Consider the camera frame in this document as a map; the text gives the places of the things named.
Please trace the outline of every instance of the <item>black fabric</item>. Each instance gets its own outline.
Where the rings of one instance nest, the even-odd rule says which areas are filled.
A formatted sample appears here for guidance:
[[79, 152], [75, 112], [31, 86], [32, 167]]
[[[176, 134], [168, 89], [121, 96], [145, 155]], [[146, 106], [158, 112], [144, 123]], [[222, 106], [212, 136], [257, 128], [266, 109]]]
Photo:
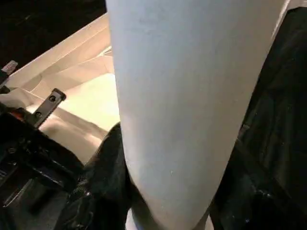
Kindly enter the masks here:
[[130, 207], [131, 183], [125, 164], [120, 125], [117, 124], [84, 167], [55, 230], [64, 230], [68, 226], [78, 229], [74, 227], [77, 225], [82, 226], [80, 229], [88, 230], [124, 230]]
[[214, 201], [227, 230], [307, 229], [307, 9], [288, 12]]

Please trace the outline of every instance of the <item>screw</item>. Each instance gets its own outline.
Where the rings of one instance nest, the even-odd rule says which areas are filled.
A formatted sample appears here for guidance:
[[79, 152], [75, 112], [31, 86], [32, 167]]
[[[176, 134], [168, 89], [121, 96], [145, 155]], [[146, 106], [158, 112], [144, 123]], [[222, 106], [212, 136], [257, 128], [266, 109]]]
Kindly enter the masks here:
[[55, 101], [56, 101], [56, 97], [52, 95], [52, 96], [49, 97], [49, 100], [50, 100], [51, 102], [55, 102]]
[[36, 112], [36, 113], [34, 114], [34, 116], [35, 116], [36, 118], [39, 118], [41, 115], [42, 115], [41, 112]]
[[13, 153], [15, 153], [15, 152], [16, 152], [16, 149], [13, 148], [13, 147], [11, 147], [11, 148], [8, 149], [8, 153], [9, 153], [9, 154], [13, 154]]

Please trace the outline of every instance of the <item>dark background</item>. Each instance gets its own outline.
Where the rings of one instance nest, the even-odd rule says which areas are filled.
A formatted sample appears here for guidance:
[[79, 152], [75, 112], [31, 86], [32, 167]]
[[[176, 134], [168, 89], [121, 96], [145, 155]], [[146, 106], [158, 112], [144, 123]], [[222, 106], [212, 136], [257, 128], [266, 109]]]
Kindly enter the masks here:
[[1, 0], [0, 67], [21, 68], [105, 12], [104, 0]]

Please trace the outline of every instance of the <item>white pole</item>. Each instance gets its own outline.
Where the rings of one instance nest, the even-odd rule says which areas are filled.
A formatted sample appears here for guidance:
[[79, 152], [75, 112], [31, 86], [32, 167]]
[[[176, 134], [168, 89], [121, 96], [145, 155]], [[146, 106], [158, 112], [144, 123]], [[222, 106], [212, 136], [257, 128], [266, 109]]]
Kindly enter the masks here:
[[125, 157], [161, 229], [210, 204], [283, 3], [107, 0]]

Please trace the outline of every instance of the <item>metal bracket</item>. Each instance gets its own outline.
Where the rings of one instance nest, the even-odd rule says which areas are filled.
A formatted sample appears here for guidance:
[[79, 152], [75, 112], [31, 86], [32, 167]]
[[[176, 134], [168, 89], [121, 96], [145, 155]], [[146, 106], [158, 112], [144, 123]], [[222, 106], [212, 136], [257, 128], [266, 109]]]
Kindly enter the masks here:
[[33, 127], [39, 128], [65, 99], [66, 95], [62, 91], [54, 89], [51, 95], [48, 96], [38, 109], [28, 117], [27, 122]]

